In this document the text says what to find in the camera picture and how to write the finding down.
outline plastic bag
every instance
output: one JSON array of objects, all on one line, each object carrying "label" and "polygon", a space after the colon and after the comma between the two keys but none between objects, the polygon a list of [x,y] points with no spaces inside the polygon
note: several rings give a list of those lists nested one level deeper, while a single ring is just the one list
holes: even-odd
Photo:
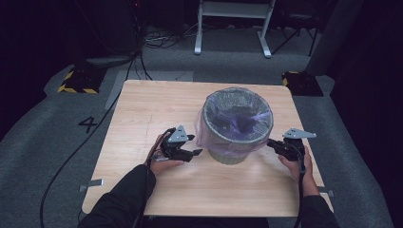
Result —
[{"label": "plastic bag", "polygon": [[209,95],[196,121],[196,145],[242,157],[262,148],[273,128],[269,104],[257,93],[230,87]]}]

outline person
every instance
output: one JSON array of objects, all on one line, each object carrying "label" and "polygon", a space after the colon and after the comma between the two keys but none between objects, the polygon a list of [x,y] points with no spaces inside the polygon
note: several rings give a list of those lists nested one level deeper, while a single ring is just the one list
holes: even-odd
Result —
[{"label": "person", "polygon": [[[156,154],[161,155],[161,148],[158,145]],[[183,161],[152,161],[147,165],[137,165],[128,172],[109,192],[101,196],[94,205],[91,212],[86,215],[78,224],[79,228],[86,227],[194,227],[194,228],[223,228],[223,227],[250,227],[268,228],[266,218],[194,218],[194,217],[156,217],[149,218],[142,216],[147,199],[151,196],[156,184],[156,177],[163,171],[179,165]],[[291,173],[292,178],[298,182],[299,169],[296,161],[288,161],[283,156],[278,159]],[[312,171],[312,160],[307,147],[305,147],[306,174],[304,176],[303,200],[301,208],[301,226],[311,227],[338,227],[336,218],[329,209],[328,204],[320,196],[317,184],[315,183]]]}]

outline wire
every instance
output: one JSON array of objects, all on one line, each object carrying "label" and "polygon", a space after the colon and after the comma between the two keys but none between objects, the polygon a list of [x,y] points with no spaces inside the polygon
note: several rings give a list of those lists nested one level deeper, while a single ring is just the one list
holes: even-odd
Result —
[{"label": "wire", "polygon": [[301,209],[302,209],[302,198],[303,198],[303,186],[302,181],[305,176],[305,164],[304,164],[304,154],[293,144],[285,142],[284,144],[293,147],[298,152],[298,165],[299,165],[299,178],[298,178],[298,195],[299,195],[299,208],[296,223],[294,224],[294,228],[299,227],[299,223],[301,221]]},{"label": "wire", "polygon": [[104,46],[105,49],[107,49],[108,51],[110,51],[111,53],[114,53],[114,54],[129,54],[129,55],[132,55],[133,52],[136,51],[136,49],[134,49],[134,50],[131,51],[131,52],[120,52],[120,51],[117,51],[117,50],[114,50],[114,49],[108,47],[108,46],[102,41],[101,37],[100,37],[100,36],[98,35],[98,33],[95,31],[95,28],[94,28],[94,27],[91,25],[91,23],[89,22],[89,19],[88,19],[88,17],[86,16],[86,13],[83,11],[83,8],[80,6],[80,4],[77,2],[77,0],[74,0],[74,2],[75,2],[75,4],[76,4],[78,10],[80,11],[80,13],[81,13],[81,14],[84,16],[84,18],[86,19],[86,23],[89,25],[89,28],[92,30],[92,32],[94,33],[94,35],[95,35],[95,37],[97,38],[97,40],[101,43],[102,46]]},{"label": "wire", "polygon": [[147,77],[151,80],[154,81],[151,76],[147,73],[147,70],[145,69],[145,65],[144,65],[144,61],[143,61],[143,52],[140,51],[140,60],[142,62],[142,66],[143,66],[143,70],[144,70],[144,74],[145,74],[145,79],[147,79]]},{"label": "wire", "polygon": [[[89,26],[90,29],[92,30],[92,33],[95,35],[95,38],[100,42],[100,44],[101,44],[107,51],[109,51],[109,52],[111,52],[111,53],[113,53],[113,54],[128,55],[127,58],[125,58],[125,59],[123,59],[123,60],[118,60],[118,61],[113,61],[113,62],[107,62],[107,63],[93,63],[93,62],[89,62],[93,67],[95,67],[95,68],[105,68],[105,67],[106,67],[106,68],[109,68],[109,67],[120,66],[120,65],[123,65],[123,64],[126,64],[126,63],[130,62],[130,61],[137,55],[137,52],[139,51],[140,46],[135,47],[135,48],[133,49],[133,51],[129,51],[129,52],[120,52],[120,51],[117,51],[117,50],[114,50],[114,49],[108,47],[108,46],[104,43],[104,41],[101,39],[101,37],[98,35],[98,33],[97,33],[97,31],[95,30],[95,28],[91,25],[91,23],[90,23],[88,17],[86,16],[86,13],[84,12],[83,8],[82,8],[81,5],[78,3],[78,1],[77,1],[77,0],[74,0],[74,2],[75,2],[75,4],[76,4],[78,10],[80,11],[80,13],[81,13],[81,14],[83,15],[83,17],[85,18],[86,23],[88,24],[88,26]],[[134,25],[138,25],[137,17],[134,16],[134,18],[136,19],[136,23],[134,23]],[[139,40],[140,40],[140,38],[139,38],[139,37],[140,37],[140,35],[139,35],[139,29],[136,28],[136,26],[135,26],[134,31],[135,31],[136,42],[137,42],[137,43],[140,43],[140,42],[139,42]]]},{"label": "wire", "polygon": [[149,153],[149,156],[147,158],[147,172],[145,173],[145,193],[144,193],[144,204],[142,205],[140,214],[138,216],[138,218],[135,220],[135,223],[133,225],[133,227],[139,227],[141,228],[143,225],[143,216],[144,216],[144,210],[147,204],[147,196],[148,196],[148,181],[149,181],[149,172],[150,172],[150,168],[151,168],[151,162],[152,162],[152,158],[154,156],[154,153],[156,152],[157,146],[161,143],[161,141],[165,138],[165,135],[168,132],[172,132],[174,131],[175,128],[169,128],[167,130],[165,130],[165,132],[161,135],[161,137],[154,143],[154,145],[151,148],[151,151]]},{"label": "wire", "polygon": [[[125,81],[128,78],[128,73],[130,71],[131,65],[133,64],[134,59],[131,60],[130,65],[127,68],[127,74],[125,77]],[[116,96],[115,100],[113,101],[113,103],[110,105],[110,108],[106,111],[106,113],[104,114],[103,118],[99,121],[99,123],[95,126],[94,130],[89,133],[89,135],[84,139],[84,141],[71,153],[70,156],[68,156],[68,158],[65,160],[65,162],[63,162],[63,164],[59,167],[59,169],[57,170],[57,172],[55,173],[55,175],[52,177],[52,179],[50,180],[50,183],[48,184],[47,189],[45,190],[45,193],[42,197],[41,200],[41,206],[40,206],[40,210],[39,210],[39,219],[40,219],[40,223],[41,223],[41,227],[45,228],[45,223],[44,223],[44,207],[45,207],[45,201],[47,199],[47,195],[48,195],[48,191],[51,187],[51,185],[54,183],[54,181],[56,180],[56,178],[59,176],[59,174],[62,172],[62,170],[65,168],[66,164],[74,157],[75,154],[77,154],[77,152],[86,144],[86,142],[92,137],[92,135],[97,131],[97,129],[100,127],[100,125],[103,123],[103,121],[105,120],[107,114],[110,112],[110,110],[112,109],[112,107],[115,105],[115,103],[118,101],[119,97],[121,96],[122,91],[119,92],[118,96]]]}]

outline hand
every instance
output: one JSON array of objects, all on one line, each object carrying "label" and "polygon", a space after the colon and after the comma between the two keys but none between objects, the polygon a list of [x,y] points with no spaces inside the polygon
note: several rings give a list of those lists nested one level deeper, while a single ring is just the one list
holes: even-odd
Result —
[{"label": "hand", "polygon": [[[160,139],[161,136],[162,135],[158,136],[158,138],[155,141],[155,143],[157,143],[157,141]],[[147,165],[148,158],[151,156],[152,152],[153,151],[152,151],[152,148],[151,148],[150,152],[148,153],[147,159],[144,162],[144,165]],[[163,155],[163,152],[161,150],[161,143],[158,144],[158,146],[156,147],[154,155],[159,155],[159,156]],[[171,167],[176,167],[176,166],[179,166],[179,165],[182,165],[182,164],[184,164],[184,161],[172,161],[172,160],[154,161],[154,160],[151,160],[150,169],[154,173],[154,175],[157,176],[157,175],[161,174],[163,171],[165,171],[166,169],[169,169]]]},{"label": "hand", "polygon": [[[306,168],[306,173],[303,177],[302,186],[303,186],[303,196],[312,196],[319,195],[319,191],[317,190],[317,184],[314,180],[313,168],[312,168],[312,158],[310,155],[310,151],[308,147],[305,147],[305,156],[304,156],[304,164]],[[291,177],[294,181],[298,182],[299,180],[299,165],[298,161],[288,161],[284,156],[278,155],[279,161],[284,164],[291,173]]]}]

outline white metal frame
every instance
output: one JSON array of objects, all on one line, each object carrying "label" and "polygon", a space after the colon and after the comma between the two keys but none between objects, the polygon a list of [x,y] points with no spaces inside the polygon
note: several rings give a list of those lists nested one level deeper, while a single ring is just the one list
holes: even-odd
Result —
[{"label": "white metal frame", "polygon": [[272,56],[267,46],[265,35],[267,27],[272,17],[276,0],[270,0],[269,4],[248,4],[248,3],[224,3],[209,2],[200,0],[198,15],[198,34],[196,36],[195,54],[202,53],[202,17],[203,16],[223,16],[223,17],[243,17],[264,19],[263,30],[258,31],[263,54],[266,58]]}]

